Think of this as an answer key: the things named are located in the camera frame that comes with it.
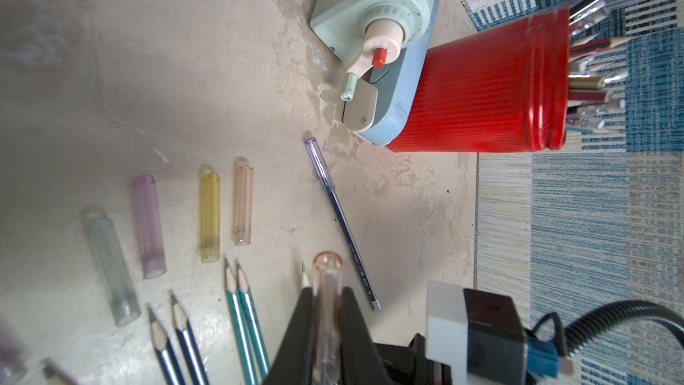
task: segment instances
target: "transparent plastic tube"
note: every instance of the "transparent plastic tube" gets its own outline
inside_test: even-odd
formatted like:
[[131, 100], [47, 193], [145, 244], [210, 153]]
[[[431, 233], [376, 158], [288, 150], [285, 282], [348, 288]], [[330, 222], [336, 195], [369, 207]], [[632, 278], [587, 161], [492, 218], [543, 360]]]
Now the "transparent plastic tube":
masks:
[[233, 238], [235, 245], [252, 243], [252, 184], [254, 169], [241, 165], [235, 169], [235, 222]]
[[215, 262], [219, 258], [220, 244], [220, 185], [218, 174], [202, 176], [202, 228], [200, 257], [204, 263]]
[[340, 378], [342, 295], [342, 258], [334, 252], [319, 253], [313, 259], [313, 295], [315, 304], [315, 346], [313, 381], [333, 385]]
[[17, 338], [0, 321], [0, 385], [14, 385], [26, 375], [24, 357]]
[[155, 178], [151, 175], [133, 178], [133, 197], [143, 277], [157, 278], [166, 272], [166, 261]]
[[117, 327], [123, 327], [140, 316], [140, 305], [114, 223], [97, 207], [83, 210], [81, 218], [93, 258], [103, 278], [114, 322]]

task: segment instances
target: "red ribbed container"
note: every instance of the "red ribbed container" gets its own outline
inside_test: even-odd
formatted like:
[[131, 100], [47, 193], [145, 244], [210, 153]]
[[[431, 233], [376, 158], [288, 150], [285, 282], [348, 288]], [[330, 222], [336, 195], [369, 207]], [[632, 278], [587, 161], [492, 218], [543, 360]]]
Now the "red ribbed container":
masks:
[[569, 10], [427, 51], [394, 152], [536, 152], [565, 143]]

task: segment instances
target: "sharpened pencil tip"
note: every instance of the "sharpened pencil tip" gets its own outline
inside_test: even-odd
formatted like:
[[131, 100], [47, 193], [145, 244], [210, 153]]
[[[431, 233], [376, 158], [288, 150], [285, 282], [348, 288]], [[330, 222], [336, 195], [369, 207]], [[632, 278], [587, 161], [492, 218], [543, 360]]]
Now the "sharpened pencil tip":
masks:
[[152, 312], [152, 308], [150, 306], [147, 307], [147, 314], [150, 317], [150, 324], [157, 322], [157, 317], [155, 316], [155, 313]]
[[45, 376], [45, 379], [52, 378], [57, 373], [55, 372], [55, 368], [53, 367], [52, 361], [45, 358], [43, 360], [43, 364], [45, 365], [43, 367], [43, 376]]

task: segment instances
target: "metal pen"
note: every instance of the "metal pen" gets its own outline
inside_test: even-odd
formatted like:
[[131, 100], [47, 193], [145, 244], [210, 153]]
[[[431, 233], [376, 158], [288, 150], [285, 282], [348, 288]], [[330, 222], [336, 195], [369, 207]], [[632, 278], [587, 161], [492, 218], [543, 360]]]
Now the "metal pen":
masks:
[[337, 199], [337, 193], [335, 193], [335, 184], [332, 182], [332, 176], [330, 175], [330, 171], [326, 165], [326, 160], [323, 158], [321, 148], [314, 137], [304, 141], [304, 145], [306, 146], [306, 151], [311, 157], [311, 162], [313, 162], [313, 167], [316, 169], [316, 174], [318, 174], [318, 178], [323, 185], [323, 189], [325, 189], [328, 193], [330, 203], [332, 204], [332, 208], [335, 210], [337, 221], [339, 222], [340, 227], [342, 228], [342, 233], [347, 240], [347, 245], [352, 253], [352, 260], [354, 261], [356, 271], [358, 272], [358, 276], [361, 279], [361, 284], [363, 284], [363, 287], [366, 291], [368, 300], [370, 300], [371, 304], [373, 305], [373, 309], [380, 311], [380, 302], [378, 301], [378, 296], [375, 295], [375, 291], [371, 285], [371, 280], [368, 277], [368, 271], [361, 260], [361, 254], [358, 252], [358, 247], [356, 246], [354, 236], [352, 236], [352, 230], [349, 228], [349, 224], [347, 223], [347, 218], [344, 216], [344, 212], [342, 211], [340, 201]]

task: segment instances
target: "marble surface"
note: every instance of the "marble surface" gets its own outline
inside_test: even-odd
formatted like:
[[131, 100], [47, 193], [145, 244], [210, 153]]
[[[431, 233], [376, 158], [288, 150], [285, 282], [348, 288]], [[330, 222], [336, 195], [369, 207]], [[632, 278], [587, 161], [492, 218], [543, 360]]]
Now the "marble surface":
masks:
[[[197, 256], [199, 171], [222, 177], [221, 252], [250, 278], [271, 359], [299, 263], [346, 261], [376, 341], [425, 329], [429, 279], [471, 286], [474, 154], [394, 154], [349, 133], [341, 64], [308, 26], [313, 0], [0, 0], [0, 316], [81, 384], [162, 384], [145, 316], [116, 328], [81, 209], [113, 219], [138, 299], [170, 330], [172, 289], [212, 384], [242, 381], [220, 262]], [[433, 44], [474, 32], [441, 0]], [[318, 138], [383, 311], [364, 298], [302, 143]], [[252, 244], [230, 239], [233, 161], [254, 167]], [[157, 179], [168, 271], [143, 280], [131, 178]], [[181, 355], [176, 344], [176, 354]]]

